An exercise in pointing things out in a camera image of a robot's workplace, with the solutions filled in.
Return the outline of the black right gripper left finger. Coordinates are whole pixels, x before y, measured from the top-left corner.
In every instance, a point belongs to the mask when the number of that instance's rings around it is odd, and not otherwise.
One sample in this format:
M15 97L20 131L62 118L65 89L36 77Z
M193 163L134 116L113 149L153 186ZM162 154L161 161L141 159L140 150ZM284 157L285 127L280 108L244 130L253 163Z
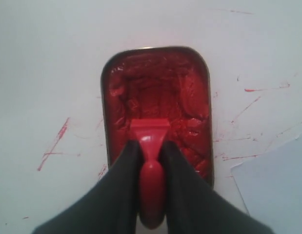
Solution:
M134 234L142 152L126 143L102 179L80 200L35 228L36 234Z

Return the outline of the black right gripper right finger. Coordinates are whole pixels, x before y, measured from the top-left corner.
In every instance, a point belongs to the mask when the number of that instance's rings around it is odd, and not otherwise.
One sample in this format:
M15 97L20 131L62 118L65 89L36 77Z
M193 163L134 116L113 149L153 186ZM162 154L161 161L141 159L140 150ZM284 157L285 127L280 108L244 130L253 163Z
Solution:
M166 222L170 234L271 234L238 210L195 172L178 146L167 141L161 159L167 176Z

